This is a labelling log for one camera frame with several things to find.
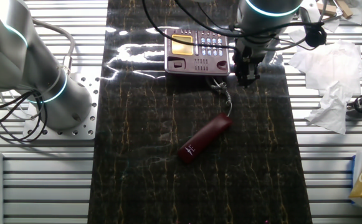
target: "wooden block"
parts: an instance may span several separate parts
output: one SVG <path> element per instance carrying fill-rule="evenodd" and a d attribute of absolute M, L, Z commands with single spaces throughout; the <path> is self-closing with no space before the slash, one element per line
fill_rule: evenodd
<path fill-rule="evenodd" d="M 319 12 L 322 13 L 323 11 L 323 4 L 317 3 Z M 329 4 L 326 6 L 325 15 L 326 16 L 335 16 L 337 13 L 337 7 L 336 6 L 330 6 Z"/>
<path fill-rule="evenodd" d="M 336 2 L 341 7 L 341 10 L 343 11 L 343 16 L 346 19 L 349 19 L 353 15 L 353 11 L 351 11 L 347 3 L 345 3 L 344 0 L 336 0 Z"/>

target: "cable bundle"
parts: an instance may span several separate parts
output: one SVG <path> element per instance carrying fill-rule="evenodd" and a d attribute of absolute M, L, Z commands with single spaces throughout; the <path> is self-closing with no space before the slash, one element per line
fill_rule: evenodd
<path fill-rule="evenodd" d="M 17 137 L 15 137 L 15 135 L 11 134 L 11 133 L 7 130 L 7 128 L 3 125 L 2 122 L 4 122 L 5 120 L 7 120 L 7 118 L 8 118 L 10 115 L 12 115 L 13 112 L 15 112 L 15 110 L 16 110 L 28 97 L 30 97 L 31 95 L 34 95 L 34 97 L 35 97 L 35 99 L 36 99 L 36 102 L 37 102 L 37 107 L 38 107 L 38 110 L 39 110 L 39 112 L 38 112 L 38 114 L 37 114 L 37 115 L 38 115 L 38 121 L 37 121 L 37 124 L 36 124 L 35 128 L 34 128 L 30 133 L 28 133 L 27 136 L 24 136 L 23 138 L 17 138 Z M 10 102 L 8 102 L 8 103 L 5 103 L 5 104 L 3 104 L 3 105 L 0 105 L 0 109 L 1 109 L 1 108 L 5 108 L 5 107 L 7 107 L 7 106 L 11 106 L 11 105 L 13 105 L 14 103 L 16 103 L 16 105 L 15 105 L 12 109 L 9 110 L 9 112 L 8 112 L 7 115 L 5 115 L 2 119 L 0 118 L 0 125 L 1 125 L 1 127 L 2 127 L 3 130 L 5 130 L 5 132 L 6 132 L 8 135 L 10 135 L 10 137 L 12 137 L 12 138 L 6 138 L 6 137 L 4 137 L 2 134 L 0 134 L 0 138 L 2 138 L 2 139 L 5 140 L 5 141 L 17 141 L 17 142 L 32 142 L 32 141 L 37 140 L 37 139 L 41 136 L 41 134 L 45 131 L 45 127 L 46 127 L 47 120 L 48 120 L 46 104 L 43 104 L 43 101 L 44 101 L 44 100 L 42 99 L 42 96 L 39 94 L 38 91 L 29 91 L 29 92 L 21 95 L 20 97 L 16 98 L 15 100 L 12 100 L 12 101 L 10 101 Z M 40 122 L 41 122 L 41 120 L 42 120 L 42 113 L 41 113 L 42 108 L 44 108 L 44 111 L 45 111 L 44 125 L 43 125 L 41 131 L 39 132 L 39 134 L 38 134 L 34 139 L 28 140 L 27 138 L 29 138 L 30 136 L 32 136 L 32 135 L 37 131 L 37 129 L 38 129 L 38 127 L 39 127 L 39 124 L 40 124 Z"/>

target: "white cable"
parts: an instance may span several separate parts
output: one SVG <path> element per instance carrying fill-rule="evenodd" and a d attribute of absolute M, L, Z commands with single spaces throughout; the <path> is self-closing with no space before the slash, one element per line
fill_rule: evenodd
<path fill-rule="evenodd" d="M 52 25 L 52 24 L 49 24 L 49 23 L 46 23 L 46 22 L 39 21 L 39 20 L 37 20 L 35 18 L 32 18 L 32 22 L 35 25 L 39 25 L 39 26 L 45 27 L 47 29 L 50 29 L 50 30 L 53 30 L 53 31 L 56 31 L 56 32 L 58 32 L 60 34 L 65 35 L 68 38 L 68 40 L 70 41 L 70 49 L 67 52 L 67 56 L 71 56 L 73 54 L 73 51 L 74 51 L 74 48 L 75 48 L 75 40 L 74 40 L 73 36 L 69 32 L 67 32 L 66 30 L 63 30 L 62 28 L 60 28 L 58 26 L 55 26 L 55 25 Z"/>
<path fill-rule="evenodd" d="M 213 89 L 213 90 L 216 90 L 218 91 L 219 94 L 224 94 L 226 96 L 226 105 L 230 106 L 229 108 L 229 112 L 228 112 L 228 117 L 231 115 L 231 112 L 232 112 L 232 97 L 231 97 L 231 94 L 229 93 L 227 87 L 226 87 L 226 83 L 225 82 L 222 82 L 222 83 L 218 83 L 217 80 L 213 77 L 212 80 L 214 81 L 214 83 L 216 85 L 212 85 L 210 84 L 210 81 L 208 79 L 208 77 L 206 77 L 206 82 L 207 84 Z"/>
<path fill-rule="evenodd" d="M 328 5 L 328 0 L 323 0 L 323 9 L 322 9 L 322 13 L 320 14 L 320 17 L 319 17 L 319 21 L 318 22 L 321 22 L 322 19 L 323 19 L 323 16 L 325 15 L 325 11 L 326 11 L 326 7 Z"/>

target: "blue light ring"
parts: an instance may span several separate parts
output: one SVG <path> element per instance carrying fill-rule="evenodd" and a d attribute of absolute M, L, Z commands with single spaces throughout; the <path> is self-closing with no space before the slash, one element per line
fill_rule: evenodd
<path fill-rule="evenodd" d="M 297 6 L 295 9 L 293 9 L 293 10 L 291 10 L 291 11 L 288 11 L 288 12 L 273 13 L 273 12 L 266 12 L 266 11 L 264 11 L 264 10 L 259 9 L 257 6 L 253 5 L 253 4 L 250 2 L 250 0 L 245 0 L 245 1 L 246 1 L 246 2 L 248 3 L 248 5 L 249 5 L 252 9 L 254 9 L 256 12 L 261 13 L 261 14 L 266 15 L 266 16 L 272 16 L 272 17 L 281 17 L 281 16 L 290 15 L 291 13 L 294 13 L 295 11 L 297 11 L 297 10 L 300 8 L 300 6 L 301 6 L 301 4 L 300 4 L 300 5 Z"/>
<path fill-rule="evenodd" d="M 66 88 L 66 85 L 67 85 L 67 75 L 65 74 L 64 76 L 65 76 L 65 81 L 64 81 L 64 85 L 63 85 L 62 89 L 54 97 L 52 97 L 51 99 L 44 100 L 44 103 L 48 103 L 48 102 L 56 99 L 58 96 L 60 96 L 60 94 L 63 93 L 63 91 L 64 91 L 64 89 Z"/>
<path fill-rule="evenodd" d="M 17 35 L 24 41 L 24 43 L 26 43 L 26 47 L 29 46 L 29 44 L 27 43 L 26 38 L 25 38 L 19 31 L 17 31 L 15 28 L 13 28 L 13 27 L 11 27 L 11 26 L 9 26 L 9 25 L 7 25 L 7 24 L 4 24 L 4 25 L 5 25 L 5 27 L 6 27 L 8 30 L 10 30 L 10 31 L 12 31 L 13 33 L 17 34 Z"/>

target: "black cable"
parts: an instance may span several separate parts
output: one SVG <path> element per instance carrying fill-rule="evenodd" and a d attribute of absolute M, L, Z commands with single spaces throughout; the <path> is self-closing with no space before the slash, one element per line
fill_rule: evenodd
<path fill-rule="evenodd" d="M 27 99 L 27 98 L 28 98 L 29 96 L 31 96 L 32 94 L 33 94 L 32 91 L 27 92 L 27 93 L 19 96 L 19 97 L 16 98 L 15 100 L 12 100 L 12 101 L 10 101 L 10 102 L 8 102 L 8 103 L 5 103 L 5 104 L 3 104 L 3 105 L 0 105 L 0 109 L 1 109 L 1 108 L 4 108 L 4 107 L 7 107 L 7 106 L 11 106 L 11 105 L 14 104 L 15 102 L 17 102 L 17 101 L 19 101 L 19 100 L 21 100 L 21 99 L 23 99 L 23 98 Z"/>
<path fill-rule="evenodd" d="M 216 27 L 218 27 L 218 28 L 220 28 L 220 29 L 223 29 L 223 30 L 231 30 L 230 28 L 223 28 L 223 27 L 220 27 L 219 25 L 217 25 L 217 24 L 210 18 L 210 16 L 204 11 L 204 9 L 201 7 L 201 5 L 200 5 L 199 2 L 198 2 L 198 6 L 199 6 L 201 12 L 202 12 L 204 15 L 206 15 L 207 19 L 208 19 L 212 24 L 214 24 L 214 26 L 216 26 Z"/>
<path fill-rule="evenodd" d="M 156 31 L 161 34 L 163 37 L 166 37 L 168 38 L 169 40 L 172 40 L 174 42 L 177 42 L 177 43 L 180 43 L 180 44 L 184 44 L 184 45 L 189 45 L 189 46 L 198 46 L 198 47 L 218 47 L 217 45 L 211 45 L 211 44 L 194 44 L 194 43 L 190 43 L 190 42 L 185 42 L 185 41 L 181 41 L 181 40 L 178 40 L 178 39 L 175 39 L 175 38 L 172 38 L 171 36 L 165 34 L 163 31 L 160 30 L 160 28 L 158 28 L 158 26 L 155 24 L 155 22 L 152 20 L 150 14 L 149 14 L 149 11 L 147 9 L 147 6 L 146 6 L 146 0 L 142 0 L 142 5 L 143 5 L 143 10 L 146 14 L 146 17 L 148 18 L 150 24 L 156 29 Z M 225 35 L 225 36 L 228 36 L 228 37 L 250 37 L 250 36 L 257 36 L 257 35 L 260 35 L 260 34 L 263 34 L 265 32 L 270 32 L 270 31 L 273 31 L 273 30 L 277 30 L 277 29 L 282 29 L 282 28 L 285 28 L 285 27 L 289 27 L 289 26 L 310 26 L 310 27 L 316 27 L 316 26 L 322 26 L 324 23 L 323 22 L 317 22 L 317 23 L 307 23 L 307 22 L 293 22 L 293 23 L 287 23 L 287 24 L 282 24 L 282 25 L 279 25 L 279 26 L 276 26 L 276 27 L 273 27 L 273 28 L 269 28 L 269 29 L 264 29 L 262 31 L 258 31 L 256 33 L 252 33 L 252 34 L 231 34 L 231 35 L 228 35 L 228 34 L 225 34 L 223 32 L 218 32 L 218 30 L 214 30 L 208 26 L 205 26 L 202 22 L 200 21 L 197 21 L 196 18 L 194 18 L 183 6 L 180 6 L 183 11 L 190 15 L 192 19 L 194 19 L 198 24 L 202 25 L 203 27 L 205 27 L 206 29 L 212 31 L 212 32 L 215 32 L 217 34 L 221 34 L 221 35 Z M 236 47 L 231 47 L 231 46 L 226 46 L 226 45 L 223 45 L 222 48 L 224 49 L 233 49 L 236 53 L 239 53 L 238 49 Z"/>
<path fill-rule="evenodd" d="M 291 44 L 295 44 L 295 42 L 292 42 L 292 41 L 289 41 L 289 40 L 285 40 L 285 39 L 280 39 L 280 38 L 278 38 L 278 37 L 271 37 L 271 38 L 273 38 L 273 39 L 275 39 L 275 40 L 279 40 L 279 41 L 284 41 L 284 42 L 288 42 L 288 43 L 291 43 Z M 304 46 L 302 46 L 302 45 L 300 45 L 300 44 L 298 44 L 297 46 L 299 46 L 299 47 L 301 47 L 301 48 L 303 48 L 303 49 L 305 49 L 305 50 L 309 50 L 309 51 L 311 51 L 311 50 L 315 50 L 317 47 L 313 47 L 313 48 L 311 48 L 311 49 L 308 49 L 308 48 L 306 48 L 306 47 L 304 47 Z"/>
<path fill-rule="evenodd" d="M 41 102 L 43 101 L 43 99 L 42 99 L 41 96 L 37 96 L 36 94 L 34 94 L 34 96 L 36 97 L 37 106 L 38 106 L 39 110 L 41 110 L 41 109 L 42 109 L 42 108 L 41 108 L 41 105 L 42 105 Z M 27 138 L 29 138 L 30 136 L 32 136 L 32 135 L 36 132 L 37 128 L 39 127 L 39 123 L 40 123 L 41 117 L 42 117 L 41 114 L 40 114 L 39 117 L 38 117 L 38 122 L 37 122 L 35 128 L 34 128 L 27 136 L 25 136 L 25 137 L 23 137 L 23 138 L 17 138 L 17 137 L 15 137 L 13 134 L 11 134 L 11 133 L 6 129 L 6 127 L 5 127 L 2 123 L 0 123 L 0 125 L 1 125 L 2 128 L 5 130 L 5 132 L 6 132 L 8 135 L 10 135 L 13 139 L 6 138 L 6 137 L 4 137 L 2 134 L 0 134 L 0 138 L 2 138 L 2 139 L 5 140 L 5 141 L 18 141 L 18 142 L 32 142 L 32 141 L 37 140 L 37 139 L 41 136 L 41 134 L 44 132 L 45 127 L 46 127 L 46 124 L 47 124 L 47 120 L 48 120 L 46 104 L 44 104 L 43 107 L 44 107 L 44 111 L 45 111 L 45 121 L 44 121 L 44 125 L 43 125 L 40 133 L 39 133 L 34 139 L 26 140 Z"/>
<path fill-rule="evenodd" d="M 5 117 L 3 117 L 2 119 L 0 119 L 0 123 L 2 123 L 3 121 L 5 121 L 11 114 L 13 114 L 13 112 L 27 99 L 27 97 L 19 97 L 21 100 L 20 102 L 18 102 L 6 115 Z"/>
<path fill-rule="evenodd" d="M 37 102 L 38 109 L 41 110 L 41 109 L 42 109 L 42 108 L 41 108 L 41 101 L 40 101 L 40 100 L 37 100 L 36 102 Z M 23 140 L 29 138 L 32 134 L 34 134 L 34 133 L 37 131 L 37 128 L 39 127 L 40 121 L 41 121 L 41 116 L 38 116 L 38 121 L 37 121 L 37 124 L 36 124 L 35 128 L 34 128 L 27 136 L 25 136 L 25 137 L 23 137 L 23 138 L 20 138 L 20 139 L 17 138 L 17 137 L 15 137 L 13 134 L 11 134 L 11 133 L 6 129 L 5 125 L 3 125 L 2 123 L 0 123 L 1 127 L 3 128 L 3 130 L 5 130 L 5 132 L 8 133 L 8 135 L 10 135 L 13 139 L 7 139 L 7 138 L 5 138 L 5 137 L 3 137 L 3 138 L 4 138 L 4 140 L 7 140 L 7 141 L 23 141 Z"/>
<path fill-rule="evenodd" d="M 148 11 L 148 8 L 146 6 L 146 1 L 145 0 L 142 0 L 142 5 L 143 5 L 143 10 L 145 11 L 145 14 L 146 14 L 146 17 L 148 18 L 150 24 L 156 29 L 157 32 L 159 32 L 163 37 L 166 37 L 168 38 L 169 40 L 172 40 L 172 41 L 175 41 L 177 43 L 180 43 L 180 44 L 184 44 L 184 45 L 189 45 L 189 46 L 198 46 L 198 47 L 218 47 L 218 45 L 211 45 L 211 44 L 194 44 L 194 43 L 189 43 L 189 42 L 185 42 L 185 41 L 182 41 L 182 40 L 178 40 L 178 39 L 175 39 L 175 38 L 172 38 L 171 36 L 165 34 L 163 31 L 161 31 L 161 29 L 155 24 L 155 22 L 153 22 L 152 18 L 150 17 L 150 14 L 149 14 L 149 11 Z M 238 49 L 236 47 L 231 47 L 231 46 L 226 46 L 226 45 L 223 45 L 221 46 L 223 49 L 233 49 L 235 50 L 236 52 L 238 52 Z"/>
<path fill-rule="evenodd" d="M 323 22 L 289 22 L 286 24 L 282 24 L 279 26 L 275 26 L 272 28 L 268 28 L 268 29 L 264 29 L 255 33 L 250 33 L 250 34 L 230 34 L 230 33 L 225 33 L 225 32 L 221 32 L 219 30 L 215 30 L 209 26 L 206 26 L 205 24 L 203 24 L 201 21 L 199 21 L 198 19 L 196 19 L 192 14 L 190 14 L 190 12 L 188 12 L 188 10 L 186 10 L 185 7 L 182 6 L 182 4 L 179 2 L 179 0 L 174 0 L 175 3 L 182 9 L 182 11 L 184 11 L 192 20 L 194 20 L 195 22 L 197 22 L 200 26 L 203 26 L 204 28 L 206 28 L 207 30 L 217 33 L 217 34 L 221 34 L 227 37 L 251 37 L 251 36 L 255 36 L 255 35 L 260 35 L 260 34 L 264 34 L 266 32 L 270 32 L 270 31 L 274 31 L 274 30 L 278 30 L 281 28 L 285 28 L 285 27 L 290 27 L 290 26 L 309 26 L 309 27 L 318 27 L 318 26 L 322 26 L 324 23 Z"/>

